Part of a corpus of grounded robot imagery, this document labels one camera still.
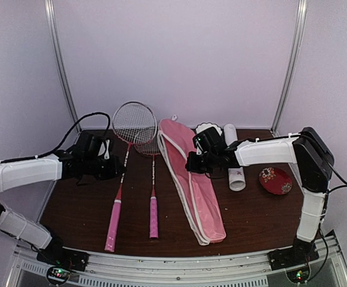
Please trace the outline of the pink racket bag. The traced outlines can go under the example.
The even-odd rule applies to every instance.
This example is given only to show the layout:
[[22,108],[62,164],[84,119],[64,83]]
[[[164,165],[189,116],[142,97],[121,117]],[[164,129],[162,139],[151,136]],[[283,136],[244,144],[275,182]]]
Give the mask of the pink racket bag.
[[226,238],[218,200],[211,179],[186,170],[190,152],[195,151],[195,133],[171,119],[162,119],[156,135],[158,148],[168,167],[189,226],[201,246]]

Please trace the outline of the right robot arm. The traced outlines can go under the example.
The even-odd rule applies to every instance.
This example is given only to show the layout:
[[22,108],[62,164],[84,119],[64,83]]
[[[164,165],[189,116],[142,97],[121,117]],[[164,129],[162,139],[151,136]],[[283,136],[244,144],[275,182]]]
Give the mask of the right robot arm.
[[270,139],[237,140],[230,144],[214,127],[196,134],[194,151],[188,154],[185,168],[206,174],[215,168],[248,167],[258,164],[290,164],[296,167],[303,194],[297,228],[299,241],[288,251],[292,263],[300,264],[311,254],[309,243],[316,238],[327,208],[334,157],[311,127],[301,132]]

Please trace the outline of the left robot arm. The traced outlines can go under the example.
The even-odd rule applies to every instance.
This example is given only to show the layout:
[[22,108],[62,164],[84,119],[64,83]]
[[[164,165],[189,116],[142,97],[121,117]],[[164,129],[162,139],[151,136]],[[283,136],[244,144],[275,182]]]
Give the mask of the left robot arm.
[[[81,179],[93,176],[106,181],[121,176],[126,168],[118,156],[111,153],[113,142],[103,136],[82,132],[71,147],[57,148],[46,155],[0,161],[0,193],[14,188]],[[43,249],[54,265],[63,265],[68,253],[56,242],[56,237],[43,225],[27,219],[0,202],[0,231]]]

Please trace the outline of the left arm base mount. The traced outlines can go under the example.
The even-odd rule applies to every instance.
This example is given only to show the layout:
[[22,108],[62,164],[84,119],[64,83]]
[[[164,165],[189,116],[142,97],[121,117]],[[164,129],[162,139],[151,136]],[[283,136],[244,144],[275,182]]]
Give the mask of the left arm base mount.
[[46,279],[53,286],[65,284],[78,271],[85,271],[89,254],[66,248],[38,249],[32,247],[37,253],[36,259],[50,265],[46,271]]

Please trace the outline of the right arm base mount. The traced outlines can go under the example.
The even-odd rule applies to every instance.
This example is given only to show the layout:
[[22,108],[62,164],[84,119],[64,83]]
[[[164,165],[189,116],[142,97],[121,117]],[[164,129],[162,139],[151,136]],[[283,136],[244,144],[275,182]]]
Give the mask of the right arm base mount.
[[291,283],[303,284],[311,277],[310,263],[319,258],[314,243],[296,245],[283,249],[275,249],[268,253],[271,270],[285,271]]

